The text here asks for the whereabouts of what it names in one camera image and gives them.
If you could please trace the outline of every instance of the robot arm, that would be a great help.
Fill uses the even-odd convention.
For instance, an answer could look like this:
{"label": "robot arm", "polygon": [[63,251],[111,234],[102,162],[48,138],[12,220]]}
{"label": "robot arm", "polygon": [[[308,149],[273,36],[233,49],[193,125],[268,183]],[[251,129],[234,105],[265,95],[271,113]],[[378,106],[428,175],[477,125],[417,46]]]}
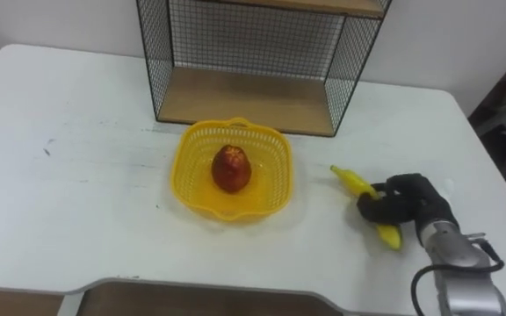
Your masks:
{"label": "robot arm", "polygon": [[450,205],[427,178],[419,174],[393,176],[372,187],[382,198],[360,196],[358,209],[362,216],[380,224],[414,220],[419,241],[432,261],[411,282],[411,298],[419,316],[423,311],[417,301],[416,286],[431,271],[435,273],[443,316],[506,316],[506,302],[490,276],[502,269],[503,261],[483,233],[460,232]]}

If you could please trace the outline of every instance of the plastic basket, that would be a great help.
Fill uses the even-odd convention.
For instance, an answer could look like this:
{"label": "plastic basket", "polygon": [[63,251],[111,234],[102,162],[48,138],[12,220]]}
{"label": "plastic basket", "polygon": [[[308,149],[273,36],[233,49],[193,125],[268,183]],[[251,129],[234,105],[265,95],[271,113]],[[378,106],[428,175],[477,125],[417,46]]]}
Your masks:
{"label": "plastic basket", "polygon": [[[241,147],[251,164],[251,179],[237,193],[214,183],[211,166],[225,145]],[[244,118],[201,121],[182,136],[171,171],[171,189],[183,204],[217,219],[258,219],[288,203],[293,190],[290,144],[276,130]]]}

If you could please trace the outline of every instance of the wooden shelf board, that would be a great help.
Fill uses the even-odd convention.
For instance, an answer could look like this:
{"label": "wooden shelf board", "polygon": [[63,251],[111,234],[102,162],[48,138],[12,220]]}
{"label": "wooden shelf board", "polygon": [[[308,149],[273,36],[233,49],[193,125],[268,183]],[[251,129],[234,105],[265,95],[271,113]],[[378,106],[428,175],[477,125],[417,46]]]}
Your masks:
{"label": "wooden shelf board", "polygon": [[235,117],[287,133],[333,135],[322,81],[173,69],[160,121]]}
{"label": "wooden shelf board", "polygon": [[285,9],[338,14],[361,14],[383,18],[384,10],[377,0],[210,0],[236,4],[267,5]]}

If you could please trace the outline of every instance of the metal frame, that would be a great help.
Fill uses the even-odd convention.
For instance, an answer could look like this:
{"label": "metal frame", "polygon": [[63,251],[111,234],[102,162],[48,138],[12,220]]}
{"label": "metal frame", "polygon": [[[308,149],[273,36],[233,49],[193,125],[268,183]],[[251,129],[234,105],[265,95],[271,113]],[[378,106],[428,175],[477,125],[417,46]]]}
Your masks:
{"label": "metal frame", "polygon": [[[144,8],[144,5],[142,5],[142,4],[146,4],[148,7],[150,5],[162,5],[162,4],[160,4],[161,1],[164,1],[165,5],[166,5],[166,12],[164,13],[164,16],[150,17],[149,15],[145,14],[146,13],[145,8]],[[362,75],[362,71],[363,71],[366,63],[368,62],[368,57],[370,55],[370,52],[372,51],[372,48],[373,48],[374,43],[377,39],[378,33],[380,32],[380,28],[382,27],[382,23],[384,21],[384,18],[387,15],[387,12],[389,11],[391,0],[377,0],[377,1],[380,3],[382,8],[384,9],[384,16],[383,17],[372,17],[372,16],[366,16],[363,14],[357,15],[357,14],[338,14],[338,13],[328,13],[328,12],[316,12],[316,11],[293,9],[293,8],[279,8],[279,7],[274,7],[274,6],[270,6],[270,5],[261,5],[261,4],[236,4],[236,3],[231,3],[228,0],[220,0],[220,1],[216,1],[216,2],[205,1],[205,0],[136,0],[136,3],[138,5],[138,16],[140,19],[141,37],[142,37],[142,42],[143,42],[143,46],[144,46],[144,54],[146,56],[146,66],[148,69],[150,90],[152,92],[151,97],[152,97],[152,103],[153,103],[153,107],[154,107],[155,119],[156,120],[159,119],[158,114],[161,109],[161,105],[162,105],[165,93],[167,91],[167,87],[169,85],[168,82],[170,80],[170,72],[168,73],[165,71],[164,73],[159,74],[159,72],[161,72],[161,70],[158,70],[157,65],[154,64],[155,61],[153,61],[153,60],[154,60],[155,56],[153,56],[151,54],[152,54],[152,52],[156,52],[158,49],[159,50],[169,49],[169,51],[170,51],[170,58],[169,59],[170,59],[171,70],[174,67],[200,68],[200,66],[191,65],[192,59],[196,56],[198,56],[198,57],[207,56],[208,58],[205,59],[206,60],[205,65],[208,66],[207,69],[238,72],[238,73],[244,73],[244,74],[250,74],[250,75],[278,75],[278,76],[282,75],[282,76],[291,76],[291,77],[301,77],[302,75],[305,75],[306,77],[309,77],[309,74],[306,75],[301,72],[294,73],[294,69],[291,69],[289,67],[291,62],[288,60],[281,60],[282,56],[281,57],[276,56],[276,57],[274,57],[275,60],[272,60],[272,61],[267,61],[266,59],[264,59],[264,58],[270,58],[270,57],[267,57],[266,55],[263,55],[260,57],[261,62],[266,62],[265,66],[270,65],[270,66],[274,66],[274,68],[280,67],[281,69],[284,70],[282,72],[273,71],[271,67],[263,68],[263,65],[258,65],[258,67],[259,67],[258,69],[251,70],[251,68],[248,68],[248,67],[251,67],[251,65],[249,62],[247,62],[246,58],[245,59],[241,58],[241,61],[245,62],[242,65],[239,65],[239,66],[231,65],[231,62],[235,62],[235,61],[231,61],[231,60],[228,60],[225,58],[228,56],[229,56],[228,58],[234,57],[234,56],[230,56],[230,54],[234,54],[235,52],[233,52],[233,53],[230,52],[230,53],[228,53],[228,56],[226,56],[226,55],[224,55],[226,52],[221,50],[220,56],[217,56],[215,54],[213,55],[212,52],[216,52],[216,49],[212,48],[215,44],[211,45],[210,42],[202,41],[202,40],[200,42],[207,43],[208,47],[201,47],[199,44],[199,47],[197,47],[197,49],[196,49],[196,53],[197,53],[196,56],[193,57],[193,55],[192,55],[193,51],[191,51],[191,54],[186,55],[187,59],[191,58],[191,62],[184,61],[185,57],[183,54],[181,54],[181,51],[180,51],[180,49],[183,49],[183,48],[180,48],[181,47],[180,40],[187,40],[187,39],[192,40],[194,38],[197,38],[197,36],[199,36],[199,34],[196,33],[196,30],[189,28],[189,30],[193,31],[192,33],[189,33],[192,36],[190,36],[188,38],[185,38],[185,37],[180,38],[181,31],[177,30],[177,29],[176,30],[173,29],[174,22],[172,20],[173,19],[172,15],[175,10],[175,9],[173,9],[174,8],[173,5],[175,5],[175,8],[177,8],[177,10],[178,10],[177,14],[179,14],[179,15],[184,14],[184,12],[181,13],[181,11],[180,11],[181,7],[184,7],[185,5],[190,5],[190,6],[196,5],[197,7],[201,7],[201,8],[207,7],[209,10],[209,12],[208,12],[209,14],[220,14],[220,17],[222,17],[222,18],[226,17],[226,15],[221,15],[221,14],[225,14],[225,13],[227,13],[227,11],[237,11],[236,14],[241,14],[241,15],[244,14],[243,10],[245,10],[245,9],[238,10],[238,9],[232,9],[232,8],[240,8],[240,7],[248,8],[249,7],[249,8],[251,8],[252,15],[257,14],[255,8],[263,8],[263,9],[270,10],[270,14],[272,14],[272,13],[277,14],[277,12],[282,12],[283,18],[286,17],[287,15],[294,14],[294,12],[296,12],[301,17],[306,17],[308,14],[317,14],[318,16],[329,16],[329,17],[333,17],[333,18],[340,17],[343,19],[343,21],[341,22],[342,24],[340,26],[340,30],[339,30],[338,36],[336,37],[335,43],[331,44],[331,46],[329,46],[329,52],[331,55],[329,62],[327,62],[327,60],[325,60],[325,61],[319,60],[319,63],[317,63],[318,61],[316,61],[315,58],[310,59],[310,58],[312,58],[312,56],[310,56],[310,58],[306,58],[306,59],[299,58],[300,61],[304,61],[307,63],[315,62],[315,63],[317,63],[317,64],[315,64],[316,66],[319,67],[320,65],[323,65],[322,67],[324,67],[324,68],[322,68],[322,74],[321,74],[320,78],[322,79],[322,84],[324,84],[324,86],[325,86],[327,103],[329,106],[329,115],[331,117],[332,125],[333,125],[333,135],[330,137],[334,137],[336,135],[336,133],[338,132],[341,124],[343,123],[344,115],[345,115],[346,110],[349,106],[349,103],[352,100],[352,95],[354,93],[354,90],[358,86],[358,81],[360,80],[360,76]],[[200,17],[201,11],[190,12],[188,14],[199,15],[199,17]],[[149,26],[147,26],[147,25],[150,25],[150,23],[148,21],[149,18],[154,18],[155,23],[157,23],[157,24],[166,24],[167,25],[167,28],[169,30],[168,31],[169,40],[165,39],[161,43],[154,43],[154,40],[156,40],[156,38],[151,39],[150,37],[153,37],[153,36],[161,37],[161,36],[163,36],[163,34],[158,35],[158,34],[153,33],[155,30],[149,30]],[[215,22],[212,22],[212,21],[217,21],[217,20],[216,19],[207,20],[205,18],[205,21],[203,21],[203,23],[206,23],[206,24],[202,25],[202,26],[213,27],[213,30],[211,29],[211,30],[203,32],[202,29],[199,29],[199,31],[201,32],[200,34],[205,34],[205,36],[214,36],[214,37],[212,37],[212,39],[220,40],[220,38],[216,39],[216,37],[215,37],[216,28],[219,27],[219,30],[227,30],[227,29],[224,28],[225,25],[219,26],[219,25],[216,25]],[[251,27],[252,25],[255,25],[255,24],[251,24],[251,23],[254,23],[252,21],[255,21],[255,19],[250,18],[249,20],[247,20],[246,18],[244,18],[243,21],[240,20],[239,22],[236,22],[236,23],[238,23],[238,24],[242,23],[242,26],[244,26],[244,27]],[[376,21],[376,24],[374,24],[373,22],[366,23],[364,21]],[[293,23],[300,23],[300,22],[298,22],[297,20],[288,18],[287,20],[283,21],[283,23],[293,24]],[[355,24],[355,25],[357,25],[358,28],[360,28],[358,30],[355,30],[355,32],[358,32],[358,34],[356,34],[356,35],[360,38],[360,40],[358,40],[355,43],[355,45],[353,45],[353,46],[347,46],[347,47],[345,45],[340,46],[340,41],[341,41],[342,37],[349,37],[352,35],[352,34],[347,34],[347,32],[352,31],[349,28],[350,24]],[[238,31],[235,31],[233,33],[232,33],[232,31],[225,32],[226,37],[228,36],[228,34],[230,34],[230,36],[235,36],[236,34],[243,35],[243,32],[238,32]],[[289,39],[286,38],[286,41],[283,44],[284,48],[286,48],[286,45],[290,43],[288,40]],[[312,45],[320,45],[321,44],[321,42],[317,41],[318,39],[311,39],[311,40],[313,41]],[[184,49],[187,49],[186,44],[187,43],[183,43]],[[295,48],[301,47],[301,45],[303,45],[302,43],[297,43],[297,44],[298,45],[294,44],[294,45],[290,46],[289,48],[295,49]],[[212,49],[212,51],[205,52],[205,50],[207,50],[208,48]],[[271,49],[273,49],[273,47],[269,47],[267,49],[268,49],[268,52],[270,53]],[[349,49],[349,50],[357,49],[357,52],[356,53],[349,52],[349,53],[345,54],[345,52],[344,52],[345,49]],[[356,55],[357,59],[355,61],[349,60],[349,58],[348,58],[349,55],[350,56]],[[256,55],[254,56],[253,60],[257,61],[257,59],[255,59],[255,58],[259,58],[259,57]],[[311,64],[299,65],[298,68],[309,70],[309,69],[311,69],[311,66],[312,66]],[[347,78],[344,78],[344,86],[338,85],[338,83],[334,83],[335,85],[333,87],[331,87],[331,86],[328,87],[329,79],[341,79],[341,78],[329,77],[330,74],[333,72],[333,70],[332,70],[333,67],[340,68],[341,71],[344,72],[345,74],[348,73],[349,80],[347,81]],[[164,83],[164,82],[167,82],[167,85],[163,85],[161,87],[158,86],[160,83]]]}

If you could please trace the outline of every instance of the yellow banana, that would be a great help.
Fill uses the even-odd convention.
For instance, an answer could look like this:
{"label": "yellow banana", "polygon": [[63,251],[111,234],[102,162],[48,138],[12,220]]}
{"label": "yellow banana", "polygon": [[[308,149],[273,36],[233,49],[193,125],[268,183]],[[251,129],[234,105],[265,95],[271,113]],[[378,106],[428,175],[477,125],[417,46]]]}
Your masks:
{"label": "yellow banana", "polygon": [[[333,171],[339,179],[341,179],[341,182],[347,191],[356,198],[360,197],[362,193],[368,193],[375,199],[380,198],[378,192],[376,192],[376,190],[368,182],[357,175],[354,171],[340,169],[337,166],[331,166],[331,171]],[[401,249],[401,229],[399,226],[377,224],[376,230],[378,231],[378,236],[391,249]]]}

